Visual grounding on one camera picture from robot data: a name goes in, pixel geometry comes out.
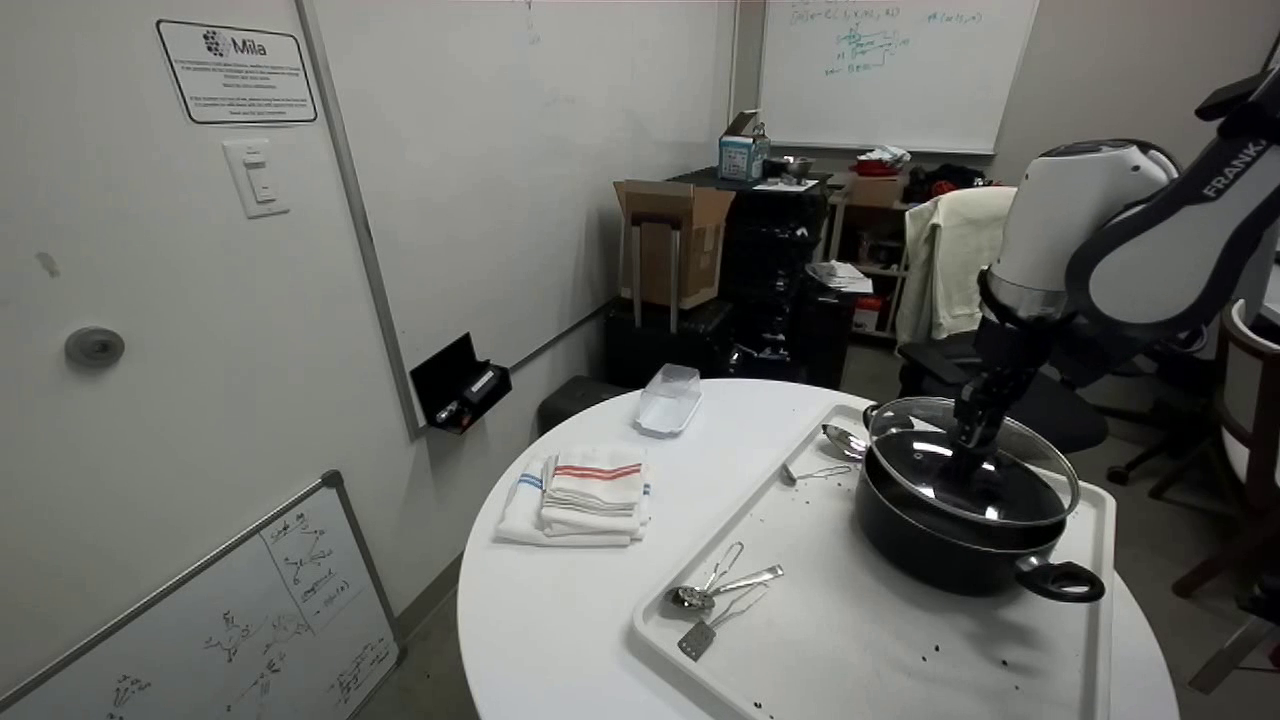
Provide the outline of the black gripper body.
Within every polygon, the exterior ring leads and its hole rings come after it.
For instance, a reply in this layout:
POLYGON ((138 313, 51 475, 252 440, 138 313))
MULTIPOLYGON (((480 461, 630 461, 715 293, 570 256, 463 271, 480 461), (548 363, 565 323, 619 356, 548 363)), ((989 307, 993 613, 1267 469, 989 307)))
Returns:
POLYGON ((1063 330, 1059 313, 1025 316, 996 293, 996 274, 983 271, 974 278, 983 321, 974 330, 978 375, 965 387, 965 401, 978 417, 1004 417, 1030 385, 1039 363, 1049 359, 1056 336, 1063 330))

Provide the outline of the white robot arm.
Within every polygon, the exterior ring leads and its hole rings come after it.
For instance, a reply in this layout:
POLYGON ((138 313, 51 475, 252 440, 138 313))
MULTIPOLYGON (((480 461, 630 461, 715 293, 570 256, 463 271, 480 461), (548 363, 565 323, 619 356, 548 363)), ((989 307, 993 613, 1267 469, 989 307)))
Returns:
POLYGON ((1207 90, 1194 114, 1217 131, 1193 165, 1152 139, 1074 139, 1025 167, 974 278, 978 375, 956 401, 958 446, 989 453, 1044 363, 1089 385, 1194 338, 1277 246, 1280 71, 1207 90))

